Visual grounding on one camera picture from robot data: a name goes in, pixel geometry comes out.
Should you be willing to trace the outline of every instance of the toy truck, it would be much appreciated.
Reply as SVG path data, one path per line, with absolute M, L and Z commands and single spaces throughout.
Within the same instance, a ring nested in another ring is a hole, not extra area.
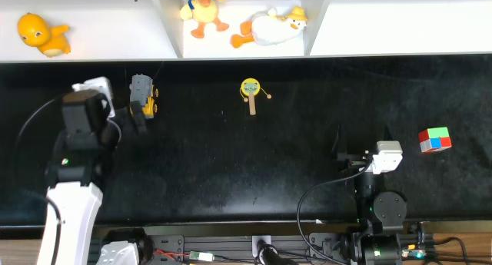
M 134 107 L 138 102 L 146 119 L 153 118 L 157 114 L 156 99 L 158 97 L 159 90 L 154 86 L 150 77 L 145 75 L 131 77 L 130 106 Z

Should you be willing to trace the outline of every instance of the black tabletop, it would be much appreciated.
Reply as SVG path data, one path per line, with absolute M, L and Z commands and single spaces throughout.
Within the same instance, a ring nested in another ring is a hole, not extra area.
M 71 84 L 106 76 L 116 108 L 128 105 L 131 76 L 160 90 L 149 132 L 124 129 L 105 176 L 96 224 L 286 221 L 314 184 L 345 175 L 330 160 L 337 126 L 362 153 L 384 129 L 404 159 L 384 174 L 400 191 L 408 220 L 490 219 L 492 56 L 319 58 L 263 61 L 105 62 L 0 65 L 0 225 L 42 225 L 45 207 L 19 189 L 45 194 L 43 171 L 62 128 L 59 103 L 22 138 L 18 173 L 12 145 L 38 106 Z M 267 93 L 257 115 L 239 93 L 256 78 Z M 448 127 L 451 149 L 422 154 L 418 133 Z M 305 219 L 355 221 L 351 181 L 313 191 Z

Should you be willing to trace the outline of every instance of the white duck plush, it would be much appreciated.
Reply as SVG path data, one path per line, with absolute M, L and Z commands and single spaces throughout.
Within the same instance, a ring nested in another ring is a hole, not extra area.
M 250 21 L 241 24 L 241 35 L 233 35 L 231 44 L 240 48 L 244 43 L 256 42 L 259 45 L 276 45 L 298 36 L 306 28 L 308 18 L 304 9 L 294 7 L 286 17 L 277 16 L 274 8 L 268 12 L 253 15 Z

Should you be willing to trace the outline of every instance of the plush toy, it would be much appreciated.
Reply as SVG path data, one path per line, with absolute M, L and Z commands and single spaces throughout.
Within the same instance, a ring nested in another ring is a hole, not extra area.
M 308 22 L 304 9 L 294 7 L 286 17 L 277 16 L 272 8 L 267 12 L 253 15 L 250 21 L 241 24 L 241 35 L 233 35 L 231 44 L 240 48 L 244 43 L 256 42 L 259 45 L 276 45 L 298 36 Z
M 67 25 L 51 27 L 39 15 L 28 13 L 17 24 L 18 34 L 24 43 L 37 47 L 48 58 L 70 53 L 70 45 L 63 33 Z
M 229 25 L 221 22 L 218 18 L 218 6 L 215 0 L 188 0 L 188 3 L 180 11 L 181 19 L 188 20 L 193 18 L 198 22 L 198 28 L 191 31 L 191 35 L 196 38 L 205 36 L 205 25 L 214 22 L 217 25 L 217 31 L 229 29 Z

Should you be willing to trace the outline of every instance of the yellow hat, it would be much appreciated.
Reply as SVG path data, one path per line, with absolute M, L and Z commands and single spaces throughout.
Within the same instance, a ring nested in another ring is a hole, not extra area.
M 294 20 L 302 20 L 302 21 L 308 20 L 306 15 L 304 15 L 304 9 L 301 7 L 294 7 L 294 9 L 292 9 L 292 12 L 289 15 L 287 15 L 287 17 Z

